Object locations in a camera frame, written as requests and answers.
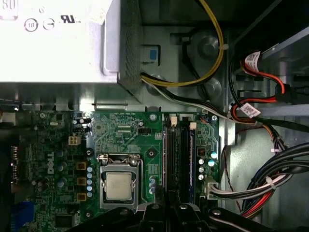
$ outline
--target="motherboard screw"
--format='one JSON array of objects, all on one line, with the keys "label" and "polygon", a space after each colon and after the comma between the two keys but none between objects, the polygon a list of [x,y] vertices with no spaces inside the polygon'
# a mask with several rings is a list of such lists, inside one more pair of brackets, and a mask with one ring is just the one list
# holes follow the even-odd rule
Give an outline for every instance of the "motherboard screw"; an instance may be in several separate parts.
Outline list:
[{"label": "motherboard screw", "polygon": [[150,120],[155,121],[156,120],[156,115],[155,114],[151,114],[149,115]]},{"label": "motherboard screw", "polygon": [[215,122],[215,121],[218,120],[218,117],[217,117],[216,115],[213,115],[213,116],[211,117],[211,120]]},{"label": "motherboard screw", "polygon": [[40,113],[40,118],[46,118],[46,114],[45,113]]}]

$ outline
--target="black cable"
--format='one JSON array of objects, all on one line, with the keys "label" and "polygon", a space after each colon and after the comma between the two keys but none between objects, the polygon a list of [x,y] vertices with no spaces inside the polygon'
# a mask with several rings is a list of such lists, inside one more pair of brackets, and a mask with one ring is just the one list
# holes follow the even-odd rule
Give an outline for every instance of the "black cable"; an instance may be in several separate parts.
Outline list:
[{"label": "black cable", "polygon": [[[188,55],[188,45],[189,45],[189,42],[184,42],[183,43],[183,46],[182,46],[182,51],[183,51],[183,64],[187,67],[187,69],[190,71],[190,73],[194,76],[194,78],[196,80],[198,80],[200,78],[200,76],[198,75],[196,69],[194,68],[192,62],[191,62],[191,59]],[[206,90],[206,87],[201,84],[198,86],[198,88],[201,90],[202,94],[203,94],[203,97],[204,97],[204,100],[210,100],[210,97],[209,97],[209,94]]]}]

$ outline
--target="cpu socket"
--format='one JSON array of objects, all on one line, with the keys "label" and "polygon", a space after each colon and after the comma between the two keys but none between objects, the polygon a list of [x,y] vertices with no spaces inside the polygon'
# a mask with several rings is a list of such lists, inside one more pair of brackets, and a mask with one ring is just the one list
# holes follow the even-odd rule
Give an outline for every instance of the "cpu socket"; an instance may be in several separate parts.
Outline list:
[{"label": "cpu socket", "polygon": [[100,208],[134,209],[139,200],[139,155],[100,154]]}]

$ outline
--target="yellow wire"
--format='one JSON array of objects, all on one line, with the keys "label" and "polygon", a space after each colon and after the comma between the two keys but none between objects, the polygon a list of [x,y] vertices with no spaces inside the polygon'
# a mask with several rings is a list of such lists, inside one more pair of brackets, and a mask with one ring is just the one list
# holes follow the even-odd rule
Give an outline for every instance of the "yellow wire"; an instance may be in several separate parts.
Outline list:
[{"label": "yellow wire", "polygon": [[216,19],[216,17],[214,16],[213,12],[211,11],[210,7],[208,6],[208,4],[205,2],[205,0],[199,0],[199,2],[202,4],[202,6],[204,7],[206,13],[208,14],[209,18],[211,19],[217,34],[218,34],[218,38],[219,38],[219,54],[218,54],[218,58],[215,62],[215,64],[213,65],[213,67],[209,70],[209,72],[207,74],[205,74],[204,76],[202,76],[201,78],[199,78],[198,80],[194,80],[194,81],[187,81],[187,82],[163,82],[163,81],[158,81],[158,80],[153,80],[149,77],[146,77],[144,75],[141,75],[141,78],[143,78],[144,80],[146,80],[147,82],[153,84],[153,85],[157,85],[157,86],[162,86],[162,87],[180,87],[180,86],[187,86],[187,85],[191,85],[191,84],[195,84],[198,83],[200,81],[203,81],[207,78],[210,78],[215,72],[216,70],[219,68],[222,59],[223,59],[223,45],[224,45],[224,41],[223,41],[223,34],[221,31],[221,28],[219,26],[219,23]]}]

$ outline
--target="screw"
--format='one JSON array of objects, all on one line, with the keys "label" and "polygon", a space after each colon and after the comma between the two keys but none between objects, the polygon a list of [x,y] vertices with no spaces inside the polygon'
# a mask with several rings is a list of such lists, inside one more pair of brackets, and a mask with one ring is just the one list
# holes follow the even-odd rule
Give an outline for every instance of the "screw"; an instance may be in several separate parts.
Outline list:
[{"label": "screw", "polygon": [[188,208],[188,206],[185,205],[185,204],[181,204],[181,205],[179,205],[179,207],[180,207],[181,209],[187,209],[187,208]]},{"label": "screw", "polygon": [[214,209],[213,211],[212,211],[212,213],[214,214],[214,215],[221,215],[221,211],[220,210],[218,210],[218,209]]},{"label": "screw", "polygon": [[136,161],[136,160],[131,160],[131,164],[132,164],[133,166],[136,166],[136,165],[137,165],[137,161]]},{"label": "screw", "polygon": [[216,115],[213,115],[212,117],[211,117],[211,119],[212,119],[212,121],[217,121],[218,120],[218,117],[216,116]]},{"label": "screw", "polygon": [[103,159],[103,160],[101,161],[101,163],[102,163],[102,165],[106,165],[106,164],[107,164],[107,160],[106,160],[106,159]]},{"label": "screw", "polygon": [[151,114],[149,115],[150,120],[155,121],[156,120],[156,115],[155,114]]},{"label": "screw", "polygon": [[40,113],[40,118],[46,118],[46,114],[45,113]]},{"label": "screw", "polygon": [[126,215],[128,213],[127,209],[122,210],[119,214],[120,215]]},{"label": "screw", "polygon": [[153,209],[158,209],[158,208],[160,208],[160,206],[159,206],[158,204],[154,204],[154,205],[152,206],[152,208],[153,208]]}]

